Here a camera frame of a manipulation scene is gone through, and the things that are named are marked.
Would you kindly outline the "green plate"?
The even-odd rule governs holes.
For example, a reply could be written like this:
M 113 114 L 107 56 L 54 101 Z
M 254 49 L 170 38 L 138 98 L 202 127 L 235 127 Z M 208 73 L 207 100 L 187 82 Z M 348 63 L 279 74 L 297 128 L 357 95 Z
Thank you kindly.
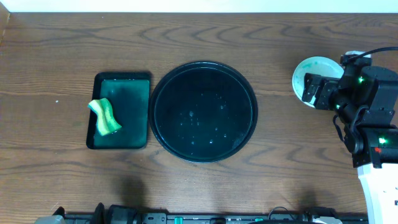
M 313 73 L 323 77 L 341 78 L 343 76 L 343 68 L 334 60 L 326 57 L 310 57 L 300 62 L 292 76 L 292 88 L 300 101 L 302 101 L 306 73 Z

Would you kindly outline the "green sponge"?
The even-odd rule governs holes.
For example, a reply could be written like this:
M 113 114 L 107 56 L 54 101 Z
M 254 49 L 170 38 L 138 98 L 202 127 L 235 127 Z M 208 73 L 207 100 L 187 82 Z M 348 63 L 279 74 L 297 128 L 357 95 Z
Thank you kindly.
M 88 107 L 97 116 L 96 127 L 101 136 L 115 133 L 122 128 L 113 115 L 113 107 L 108 99 L 92 100 Z

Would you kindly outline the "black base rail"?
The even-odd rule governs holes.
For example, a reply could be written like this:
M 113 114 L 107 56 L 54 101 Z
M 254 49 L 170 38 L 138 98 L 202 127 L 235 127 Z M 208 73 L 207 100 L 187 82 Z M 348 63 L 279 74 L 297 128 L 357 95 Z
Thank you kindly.
M 284 207 L 273 208 L 268 214 L 201 214 L 201 213 L 141 213 L 138 209 L 99 203 L 92 213 L 68 213 L 58 207 L 52 215 L 36 219 L 35 224 L 266 224 L 266 223 L 341 223 L 365 224 L 364 215 L 338 215 L 332 208 L 314 207 L 303 213 L 292 213 Z

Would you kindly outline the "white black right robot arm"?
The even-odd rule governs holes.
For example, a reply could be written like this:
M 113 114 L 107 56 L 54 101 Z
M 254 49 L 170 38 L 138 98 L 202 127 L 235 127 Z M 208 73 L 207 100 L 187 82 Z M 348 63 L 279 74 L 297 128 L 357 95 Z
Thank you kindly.
M 341 78 L 306 73 L 303 101 L 333 110 L 340 140 L 358 172 L 369 223 L 397 223 L 397 74 L 386 68 L 347 66 Z

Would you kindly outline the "round black tray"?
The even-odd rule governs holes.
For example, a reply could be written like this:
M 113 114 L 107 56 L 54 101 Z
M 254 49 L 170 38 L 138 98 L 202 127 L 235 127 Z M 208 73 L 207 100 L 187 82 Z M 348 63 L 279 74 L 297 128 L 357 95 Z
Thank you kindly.
M 254 90 L 233 67 L 219 62 L 183 64 L 156 85 L 149 124 L 169 153 L 189 162 L 211 163 L 239 152 L 257 124 Z

